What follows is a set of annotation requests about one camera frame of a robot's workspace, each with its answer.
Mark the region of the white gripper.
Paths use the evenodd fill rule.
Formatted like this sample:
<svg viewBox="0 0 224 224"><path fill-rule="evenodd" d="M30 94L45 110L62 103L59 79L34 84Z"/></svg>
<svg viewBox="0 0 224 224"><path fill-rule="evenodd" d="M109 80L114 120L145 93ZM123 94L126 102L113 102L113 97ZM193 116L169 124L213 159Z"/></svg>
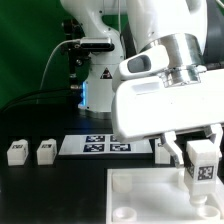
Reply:
<svg viewBox="0 0 224 224"><path fill-rule="evenodd" d="M177 168L184 166L184 160L175 132L187 133L205 127L206 148L221 158L224 69L203 73L197 84L169 88L156 76L126 81L115 93L111 113L118 141L132 142L162 134L161 144Z"/></svg>

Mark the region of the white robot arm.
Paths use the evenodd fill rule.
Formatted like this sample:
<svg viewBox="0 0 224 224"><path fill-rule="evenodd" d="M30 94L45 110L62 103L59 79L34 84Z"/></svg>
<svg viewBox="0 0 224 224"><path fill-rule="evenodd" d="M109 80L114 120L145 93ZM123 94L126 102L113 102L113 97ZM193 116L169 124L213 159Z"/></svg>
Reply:
<svg viewBox="0 0 224 224"><path fill-rule="evenodd" d="M206 0L60 0L91 56L84 111L120 142L159 137L178 167L217 166L224 69L207 70Z"/></svg>

